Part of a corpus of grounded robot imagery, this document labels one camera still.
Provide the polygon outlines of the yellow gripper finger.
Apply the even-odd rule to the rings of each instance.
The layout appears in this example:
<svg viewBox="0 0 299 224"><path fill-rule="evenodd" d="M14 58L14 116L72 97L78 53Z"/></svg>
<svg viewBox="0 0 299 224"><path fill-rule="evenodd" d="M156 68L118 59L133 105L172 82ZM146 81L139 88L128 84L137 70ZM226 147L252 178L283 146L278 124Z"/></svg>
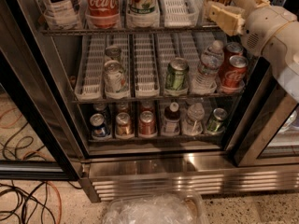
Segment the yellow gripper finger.
<svg viewBox="0 0 299 224"><path fill-rule="evenodd" d="M242 35L245 25L245 10L240 7L226 6L222 3L209 1L206 15L229 36Z"/></svg>
<svg viewBox="0 0 299 224"><path fill-rule="evenodd" d="M237 7L243 8L247 13L257 8L268 7L270 5L269 0L233 0L233 2Z"/></svg>

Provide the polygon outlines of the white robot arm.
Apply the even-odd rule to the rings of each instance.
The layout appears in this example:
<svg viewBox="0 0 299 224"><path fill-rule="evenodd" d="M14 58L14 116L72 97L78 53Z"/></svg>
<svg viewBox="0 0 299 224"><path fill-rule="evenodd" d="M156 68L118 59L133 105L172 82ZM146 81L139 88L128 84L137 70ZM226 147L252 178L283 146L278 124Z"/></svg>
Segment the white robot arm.
<svg viewBox="0 0 299 224"><path fill-rule="evenodd" d="M206 0L206 18L238 35L252 55L266 59L278 84L299 102L299 21L269 0Z"/></svg>

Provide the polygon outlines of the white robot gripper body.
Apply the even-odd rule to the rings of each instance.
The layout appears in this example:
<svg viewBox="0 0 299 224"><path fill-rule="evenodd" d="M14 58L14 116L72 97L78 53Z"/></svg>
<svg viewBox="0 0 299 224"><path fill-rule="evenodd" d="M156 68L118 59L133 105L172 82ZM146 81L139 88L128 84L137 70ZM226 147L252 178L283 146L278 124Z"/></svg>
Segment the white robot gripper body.
<svg viewBox="0 0 299 224"><path fill-rule="evenodd" d="M293 57L298 53L297 16L284 7L261 7L246 18L241 43L264 58Z"/></svg>

